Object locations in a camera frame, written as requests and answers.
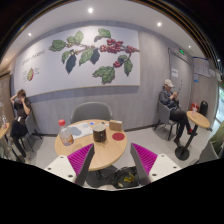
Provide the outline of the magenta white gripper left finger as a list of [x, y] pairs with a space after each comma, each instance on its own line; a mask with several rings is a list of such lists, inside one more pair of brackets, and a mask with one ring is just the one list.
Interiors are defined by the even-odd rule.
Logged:
[[86, 145], [68, 156], [59, 155], [45, 171], [82, 186], [94, 154], [94, 144]]

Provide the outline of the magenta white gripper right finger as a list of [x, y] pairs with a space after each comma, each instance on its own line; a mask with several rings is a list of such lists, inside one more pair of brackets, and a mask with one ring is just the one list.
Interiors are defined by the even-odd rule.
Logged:
[[147, 185], [180, 170], [166, 154], [155, 154], [138, 144], [131, 144], [130, 153], [141, 185]]

